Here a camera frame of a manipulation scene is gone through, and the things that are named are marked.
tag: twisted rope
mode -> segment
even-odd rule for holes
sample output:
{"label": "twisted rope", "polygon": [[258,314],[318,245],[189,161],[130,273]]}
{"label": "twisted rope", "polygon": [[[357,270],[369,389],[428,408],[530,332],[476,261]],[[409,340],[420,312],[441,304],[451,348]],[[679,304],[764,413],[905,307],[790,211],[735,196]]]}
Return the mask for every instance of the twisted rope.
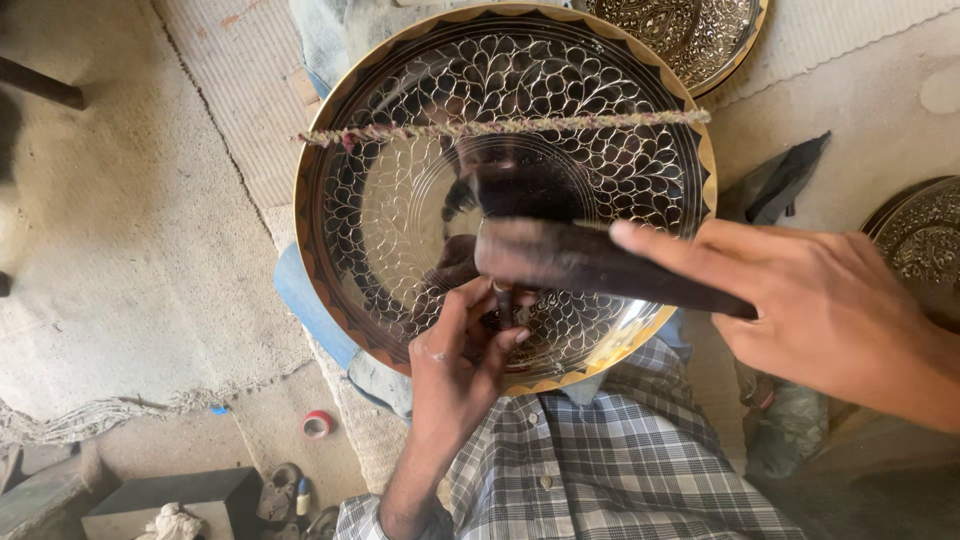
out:
{"label": "twisted rope", "polygon": [[522,134],[531,132],[561,132],[599,128],[632,128],[658,124],[695,124],[710,121],[710,113],[703,109],[684,112],[662,110],[659,112],[635,112],[633,114],[605,114],[594,116],[520,118],[494,122],[467,122],[463,124],[430,124],[429,126],[398,126],[396,124],[371,124],[363,128],[303,132],[297,136],[300,142],[326,148],[330,144],[343,143],[348,152],[358,142],[390,140],[414,136],[474,136],[490,134]]}

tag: red tape roll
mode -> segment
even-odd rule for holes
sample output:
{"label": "red tape roll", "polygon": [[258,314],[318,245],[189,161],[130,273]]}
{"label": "red tape roll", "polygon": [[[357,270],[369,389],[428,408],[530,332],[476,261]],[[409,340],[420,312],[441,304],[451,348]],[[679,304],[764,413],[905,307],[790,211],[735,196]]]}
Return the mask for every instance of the red tape roll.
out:
{"label": "red tape roll", "polygon": [[303,417],[300,432],[308,439],[322,439],[333,431],[333,418],[322,410],[314,410]]}

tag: hand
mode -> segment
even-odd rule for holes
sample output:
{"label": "hand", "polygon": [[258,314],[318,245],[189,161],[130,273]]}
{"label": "hand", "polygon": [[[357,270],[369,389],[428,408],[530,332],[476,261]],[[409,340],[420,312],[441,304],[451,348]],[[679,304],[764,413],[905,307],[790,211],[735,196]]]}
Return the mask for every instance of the hand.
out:
{"label": "hand", "polygon": [[[480,277],[447,292],[437,323],[410,343],[410,438],[443,461],[452,461],[483,421],[500,396],[507,359],[530,335],[519,327],[490,338],[481,326],[480,317],[496,308],[492,283]],[[530,295],[517,298],[533,303]]]}
{"label": "hand", "polygon": [[[496,308],[492,284],[480,277],[451,289],[437,324],[410,342],[413,426],[379,512],[381,528],[394,540],[423,533],[439,504],[440,480],[500,396],[507,358],[530,336],[521,327],[490,337],[480,325]],[[534,297],[516,300],[529,306]]]}
{"label": "hand", "polygon": [[714,313],[744,363],[831,396],[960,430],[960,336],[926,320],[862,233],[704,223],[693,243],[629,222],[625,249],[753,303],[756,321]]}

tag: checkered shirt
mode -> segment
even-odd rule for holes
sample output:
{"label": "checkered shirt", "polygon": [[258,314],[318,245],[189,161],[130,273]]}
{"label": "checkered shirt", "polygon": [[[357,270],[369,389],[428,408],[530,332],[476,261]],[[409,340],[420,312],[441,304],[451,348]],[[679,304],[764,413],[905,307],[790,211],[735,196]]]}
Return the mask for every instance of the checkered shirt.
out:
{"label": "checkered shirt", "polygon": [[[452,513],[424,538],[804,538],[733,471],[684,365],[652,338],[593,402],[500,398],[457,455]],[[338,539],[385,540],[379,499],[343,503]]]}

